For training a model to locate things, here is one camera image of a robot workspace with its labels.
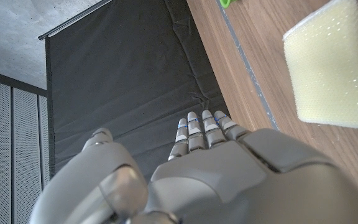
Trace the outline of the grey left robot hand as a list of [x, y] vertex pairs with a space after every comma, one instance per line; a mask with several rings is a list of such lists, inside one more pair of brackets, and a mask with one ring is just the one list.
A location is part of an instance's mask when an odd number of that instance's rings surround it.
[[31, 223], [358, 223], [358, 187], [318, 150], [221, 111], [179, 121], [145, 180], [106, 128], [46, 186]]

